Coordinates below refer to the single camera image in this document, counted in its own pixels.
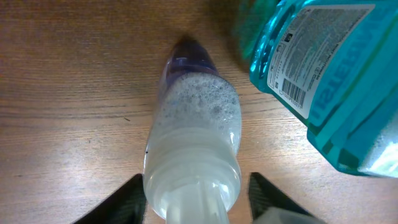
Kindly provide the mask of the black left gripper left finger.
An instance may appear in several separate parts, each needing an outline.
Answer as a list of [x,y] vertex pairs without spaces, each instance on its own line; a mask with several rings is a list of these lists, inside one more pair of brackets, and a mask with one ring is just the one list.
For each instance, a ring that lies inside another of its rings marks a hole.
[[146,204],[143,175],[136,174],[73,224],[143,224]]

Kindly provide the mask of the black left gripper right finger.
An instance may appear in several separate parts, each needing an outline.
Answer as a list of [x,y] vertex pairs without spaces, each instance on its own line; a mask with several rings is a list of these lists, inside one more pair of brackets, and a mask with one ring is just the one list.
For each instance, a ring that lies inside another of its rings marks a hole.
[[250,174],[248,197],[252,224],[326,224],[258,172]]

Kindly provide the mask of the clear blue soap pump bottle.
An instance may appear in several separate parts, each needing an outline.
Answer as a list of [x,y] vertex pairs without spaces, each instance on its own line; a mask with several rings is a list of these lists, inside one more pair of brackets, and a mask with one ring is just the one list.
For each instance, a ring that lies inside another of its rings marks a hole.
[[144,192],[167,223],[223,224],[241,190],[235,88],[191,37],[173,47],[147,139]]

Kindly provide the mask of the green Listerine mouthwash bottle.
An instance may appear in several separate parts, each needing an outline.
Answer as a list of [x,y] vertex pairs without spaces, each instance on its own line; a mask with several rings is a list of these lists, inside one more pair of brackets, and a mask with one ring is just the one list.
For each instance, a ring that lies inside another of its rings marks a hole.
[[251,83],[307,127],[338,171],[397,177],[397,1],[243,1]]

